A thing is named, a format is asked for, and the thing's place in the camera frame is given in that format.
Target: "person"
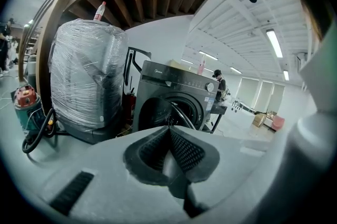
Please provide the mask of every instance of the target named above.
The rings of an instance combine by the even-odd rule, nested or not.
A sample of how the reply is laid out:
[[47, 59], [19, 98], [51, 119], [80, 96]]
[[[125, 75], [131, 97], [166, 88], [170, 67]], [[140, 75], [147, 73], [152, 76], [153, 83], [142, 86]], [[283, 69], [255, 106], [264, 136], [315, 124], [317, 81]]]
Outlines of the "person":
[[10, 58], [12, 64], [17, 64], [17, 54], [16, 54], [16, 48], [18, 46], [18, 43], [17, 41], [14, 41], [12, 43], [12, 46], [11, 46], [11, 54], [12, 54], [12, 58]]
[[6, 63], [8, 56], [8, 42], [6, 36], [9, 36], [12, 31], [12, 24], [14, 24], [13, 18], [10, 18], [5, 26], [0, 27], [0, 77], [8, 73]]
[[215, 70], [213, 78], [216, 78], [216, 80], [219, 82], [219, 88], [217, 90], [215, 101], [220, 102], [224, 101], [225, 94], [226, 94], [226, 81], [222, 76], [221, 70]]

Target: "man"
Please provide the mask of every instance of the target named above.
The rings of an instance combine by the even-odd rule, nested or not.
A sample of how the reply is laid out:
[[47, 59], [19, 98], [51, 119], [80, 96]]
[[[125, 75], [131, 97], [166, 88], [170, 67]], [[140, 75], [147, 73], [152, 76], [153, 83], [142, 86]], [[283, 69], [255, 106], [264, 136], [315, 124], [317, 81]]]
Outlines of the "man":
[[0, 77], [8, 73], [6, 67], [6, 60], [8, 54], [8, 42], [6, 36], [9, 36], [12, 31], [12, 24], [14, 24], [13, 18], [10, 18], [5, 26], [0, 27]]
[[225, 94], [226, 94], [226, 81], [221, 74], [221, 70], [215, 70], [213, 78], [216, 78], [219, 82], [219, 88], [216, 93], [215, 101], [220, 102], [224, 101]]

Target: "black cable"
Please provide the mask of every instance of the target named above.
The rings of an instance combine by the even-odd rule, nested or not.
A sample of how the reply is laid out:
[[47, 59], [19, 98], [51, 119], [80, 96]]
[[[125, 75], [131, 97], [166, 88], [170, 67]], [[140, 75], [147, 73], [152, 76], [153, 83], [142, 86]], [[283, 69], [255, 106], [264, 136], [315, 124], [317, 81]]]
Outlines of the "black cable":
[[[48, 124], [48, 121], [49, 119], [51, 118], [51, 116], [53, 115], [53, 118], [54, 120], [56, 119], [56, 114], [55, 114], [55, 111], [53, 108], [51, 108], [40, 128], [40, 131], [38, 132], [38, 135], [36, 136], [35, 140], [31, 143], [31, 144], [28, 144], [28, 141], [26, 139], [24, 139], [23, 143], [22, 143], [22, 151], [25, 153], [25, 154], [29, 154], [30, 152], [32, 152], [36, 147], [37, 145], [39, 144], [43, 134], [44, 134], [44, 131], [45, 131], [45, 128], [47, 127], [47, 124]], [[54, 136], [55, 134], [55, 131], [56, 131], [56, 127], [55, 127], [55, 124], [53, 125], [53, 129], [52, 129], [52, 132], [47, 135], [47, 137], [51, 138], [52, 136]]]

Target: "black vent slot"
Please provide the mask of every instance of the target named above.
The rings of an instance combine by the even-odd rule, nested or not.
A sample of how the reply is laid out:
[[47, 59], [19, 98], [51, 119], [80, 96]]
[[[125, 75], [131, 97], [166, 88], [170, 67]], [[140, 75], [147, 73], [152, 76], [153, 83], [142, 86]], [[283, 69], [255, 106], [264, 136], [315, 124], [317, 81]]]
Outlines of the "black vent slot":
[[50, 206], [64, 215], [68, 215], [73, 205], [84, 192], [94, 175], [81, 171], [50, 203]]

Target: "window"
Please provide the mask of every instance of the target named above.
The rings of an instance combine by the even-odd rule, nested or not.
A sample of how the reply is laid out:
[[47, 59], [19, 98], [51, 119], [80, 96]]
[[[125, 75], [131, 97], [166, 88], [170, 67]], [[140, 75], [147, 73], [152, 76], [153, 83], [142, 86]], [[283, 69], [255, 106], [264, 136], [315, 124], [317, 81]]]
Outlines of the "window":
[[272, 92], [272, 96], [270, 98], [269, 106], [268, 106], [268, 111], [273, 111], [277, 113], [279, 111], [281, 101], [283, 98], [283, 92], [284, 92], [284, 86], [275, 84], [274, 89]]
[[242, 78], [237, 91], [236, 98], [243, 102], [248, 107], [252, 107], [254, 103], [255, 92], [257, 90], [258, 80]]
[[254, 110], [259, 112], [266, 112], [268, 107], [268, 102], [270, 99], [270, 95], [273, 90], [273, 83], [270, 82], [262, 82], [259, 96], [257, 97]]

